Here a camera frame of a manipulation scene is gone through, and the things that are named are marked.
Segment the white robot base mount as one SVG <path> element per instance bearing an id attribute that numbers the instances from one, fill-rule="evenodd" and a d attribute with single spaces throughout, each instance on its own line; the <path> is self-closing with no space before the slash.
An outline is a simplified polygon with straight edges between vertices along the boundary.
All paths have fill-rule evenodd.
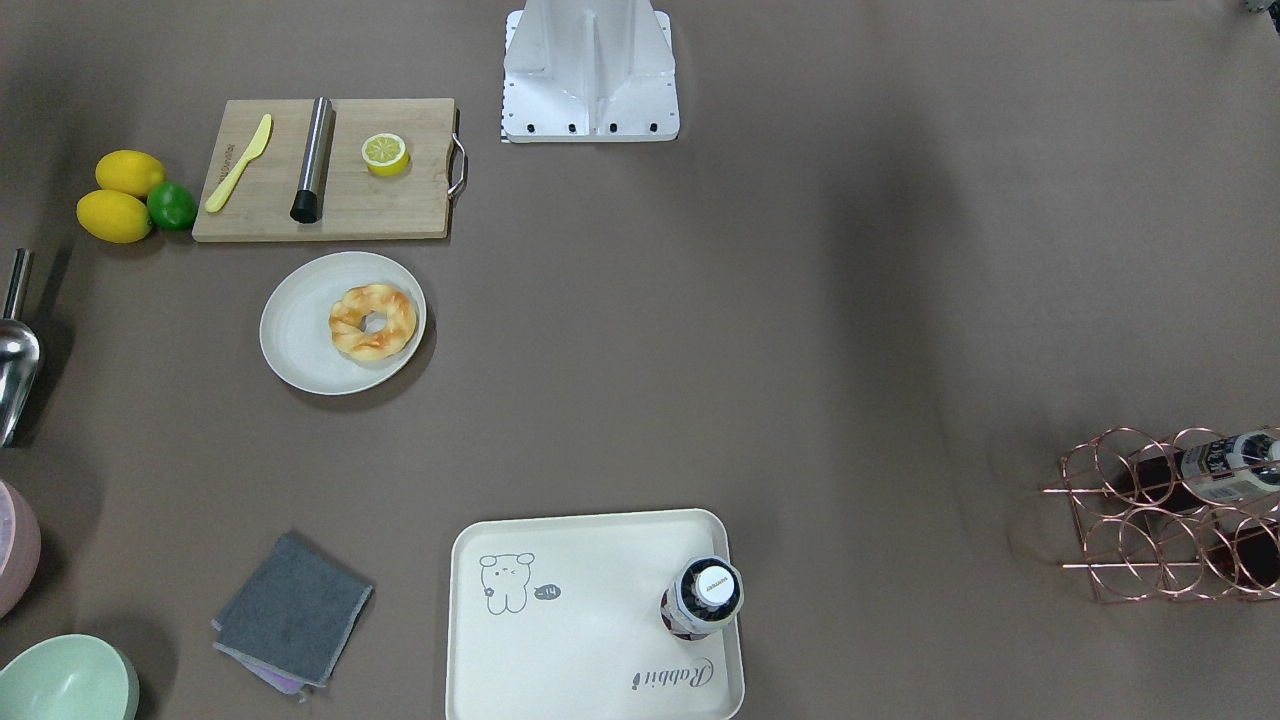
<path id="1" fill-rule="evenodd" d="M 527 1 L 506 17 L 503 70 L 507 143 L 680 135 L 672 23 L 649 1 Z"/>

